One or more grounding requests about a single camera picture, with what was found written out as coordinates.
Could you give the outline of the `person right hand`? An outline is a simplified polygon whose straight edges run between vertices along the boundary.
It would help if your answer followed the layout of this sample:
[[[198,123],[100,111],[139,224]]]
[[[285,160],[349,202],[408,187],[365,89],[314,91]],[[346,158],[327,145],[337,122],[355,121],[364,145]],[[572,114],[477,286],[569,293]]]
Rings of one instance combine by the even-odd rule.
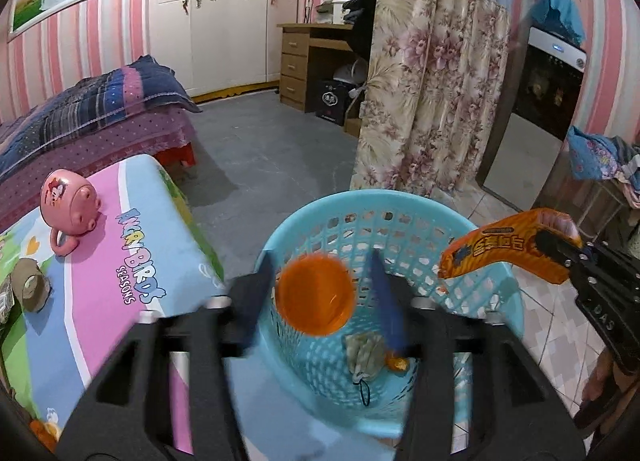
[[[582,403],[574,416],[580,436],[586,439],[595,433],[610,433],[638,388],[639,371],[626,373],[604,348],[582,389]]]

